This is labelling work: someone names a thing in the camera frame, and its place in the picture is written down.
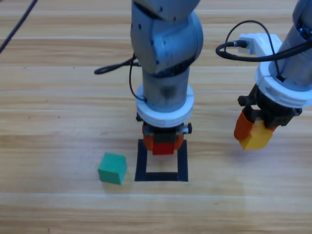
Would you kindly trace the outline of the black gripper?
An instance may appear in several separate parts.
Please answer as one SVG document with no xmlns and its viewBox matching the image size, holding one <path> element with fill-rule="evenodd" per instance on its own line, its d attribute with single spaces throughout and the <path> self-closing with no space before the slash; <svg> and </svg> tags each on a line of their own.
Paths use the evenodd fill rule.
<svg viewBox="0 0 312 234">
<path fill-rule="evenodd" d="M 257 120 L 264 121 L 265 127 L 274 132 L 278 126 L 286 126 L 293 117 L 302 113 L 301 108 L 285 107 L 272 101 L 257 85 L 249 95 L 239 96 L 238 103 L 244 108 L 234 130 L 234 137 L 237 140 L 246 139 Z"/>
<path fill-rule="evenodd" d="M 136 120 L 143 122 L 143 142 L 148 151 L 153 150 L 154 144 L 160 143 L 174 143 L 175 150 L 179 150 L 183 144 L 184 136 L 192 133 L 191 123 L 182 123 L 170 128 L 155 127 L 144 121 L 138 113 L 136 114 Z"/>
</svg>

